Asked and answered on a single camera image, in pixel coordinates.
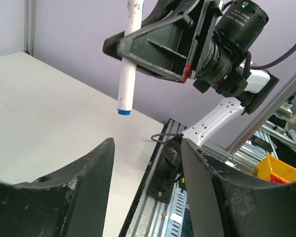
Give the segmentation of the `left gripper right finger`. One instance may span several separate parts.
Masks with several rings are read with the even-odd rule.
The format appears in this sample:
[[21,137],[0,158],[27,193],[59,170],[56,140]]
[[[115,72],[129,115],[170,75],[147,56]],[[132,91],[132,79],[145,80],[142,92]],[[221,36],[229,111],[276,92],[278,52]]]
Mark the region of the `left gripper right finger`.
[[237,170],[181,142],[196,237],[296,237],[296,182],[277,184]]

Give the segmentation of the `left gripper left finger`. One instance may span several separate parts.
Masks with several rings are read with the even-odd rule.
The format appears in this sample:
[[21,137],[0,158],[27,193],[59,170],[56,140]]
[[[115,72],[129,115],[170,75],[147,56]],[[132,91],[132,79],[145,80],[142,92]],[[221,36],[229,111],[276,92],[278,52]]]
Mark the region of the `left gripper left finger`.
[[31,183],[0,182],[0,237],[100,237],[114,151],[114,140],[107,138]]

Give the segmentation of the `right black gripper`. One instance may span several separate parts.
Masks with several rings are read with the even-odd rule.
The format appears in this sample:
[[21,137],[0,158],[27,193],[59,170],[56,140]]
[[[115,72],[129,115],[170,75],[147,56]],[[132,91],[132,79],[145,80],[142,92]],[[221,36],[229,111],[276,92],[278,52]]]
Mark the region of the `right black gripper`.
[[[183,32],[193,26],[191,17],[166,18],[187,13],[201,3],[201,12],[192,37],[189,54],[179,53]],[[158,0],[141,29],[128,35],[119,32],[105,39],[102,51],[113,58],[126,58],[154,77],[170,81],[194,79],[202,70],[222,0]]]

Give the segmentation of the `white marker blue end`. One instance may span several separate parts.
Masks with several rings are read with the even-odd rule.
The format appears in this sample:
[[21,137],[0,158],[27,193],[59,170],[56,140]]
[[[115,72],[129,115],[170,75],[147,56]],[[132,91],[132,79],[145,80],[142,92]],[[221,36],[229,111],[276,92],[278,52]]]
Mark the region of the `white marker blue end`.
[[[124,31],[125,36],[141,28],[143,5],[144,0],[127,2],[128,21]],[[133,108],[137,65],[125,58],[122,58],[121,63],[117,111],[118,114],[127,116],[131,114]]]

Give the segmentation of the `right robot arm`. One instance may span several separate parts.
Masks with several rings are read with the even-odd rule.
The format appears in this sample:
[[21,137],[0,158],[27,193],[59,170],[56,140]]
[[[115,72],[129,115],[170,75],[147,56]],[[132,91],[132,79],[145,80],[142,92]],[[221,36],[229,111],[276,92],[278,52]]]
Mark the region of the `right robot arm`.
[[193,79],[199,92],[213,88],[223,97],[198,123],[165,143],[156,177],[182,178],[182,139],[202,146],[230,120],[253,113],[277,84],[263,67],[251,65],[249,51],[268,20],[251,0],[160,0],[139,29],[104,41],[106,55],[129,60],[137,71],[178,83]]

